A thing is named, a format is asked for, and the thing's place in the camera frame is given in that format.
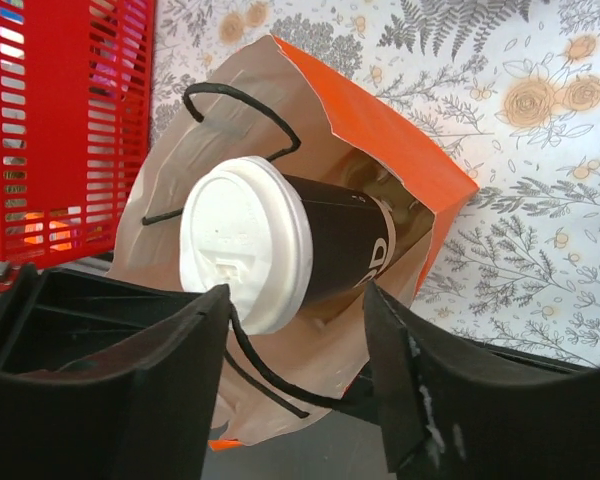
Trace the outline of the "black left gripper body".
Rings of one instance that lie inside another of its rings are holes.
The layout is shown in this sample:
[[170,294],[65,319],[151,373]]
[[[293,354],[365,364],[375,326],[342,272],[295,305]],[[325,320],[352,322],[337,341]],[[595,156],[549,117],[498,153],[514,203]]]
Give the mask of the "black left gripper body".
[[194,293],[0,262],[0,371],[56,371],[176,314]]

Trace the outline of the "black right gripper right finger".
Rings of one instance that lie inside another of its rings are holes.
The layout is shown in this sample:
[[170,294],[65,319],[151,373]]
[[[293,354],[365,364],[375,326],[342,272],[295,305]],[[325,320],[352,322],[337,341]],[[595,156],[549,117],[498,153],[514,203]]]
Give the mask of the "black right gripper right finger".
[[476,345],[373,284],[363,307],[397,478],[600,479],[600,367]]

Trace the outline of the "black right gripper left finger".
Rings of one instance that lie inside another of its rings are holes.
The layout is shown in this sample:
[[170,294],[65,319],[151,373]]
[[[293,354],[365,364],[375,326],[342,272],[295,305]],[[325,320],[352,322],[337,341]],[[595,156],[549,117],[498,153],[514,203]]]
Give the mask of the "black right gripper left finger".
[[0,371],[0,479],[197,479],[229,290],[56,371]]

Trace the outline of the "black paper coffee cup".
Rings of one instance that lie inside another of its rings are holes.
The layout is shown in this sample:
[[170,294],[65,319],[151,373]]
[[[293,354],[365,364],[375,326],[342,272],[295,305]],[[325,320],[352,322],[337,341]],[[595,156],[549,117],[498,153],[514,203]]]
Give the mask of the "black paper coffee cup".
[[354,291],[387,267],[396,244],[391,215],[349,188],[287,175],[310,228],[312,260],[303,306]]

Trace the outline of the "white cup lid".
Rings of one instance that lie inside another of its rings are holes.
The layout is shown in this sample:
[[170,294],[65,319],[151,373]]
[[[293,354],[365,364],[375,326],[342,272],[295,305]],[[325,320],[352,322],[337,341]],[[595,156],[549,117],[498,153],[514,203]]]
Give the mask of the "white cup lid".
[[202,292],[228,285],[247,334],[274,333],[294,318],[311,260],[299,194],[267,160],[224,161],[192,187],[180,223],[181,286]]

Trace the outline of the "orange paper bag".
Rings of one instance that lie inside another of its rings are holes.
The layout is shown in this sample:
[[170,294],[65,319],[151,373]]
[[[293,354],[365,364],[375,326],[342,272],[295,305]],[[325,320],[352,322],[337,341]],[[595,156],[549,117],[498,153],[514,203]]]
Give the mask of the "orange paper bag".
[[400,114],[266,36],[185,90],[131,189],[109,276],[229,287],[238,323],[212,446],[254,445],[350,390],[369,358],[365,286],[410,303],[476,191]]

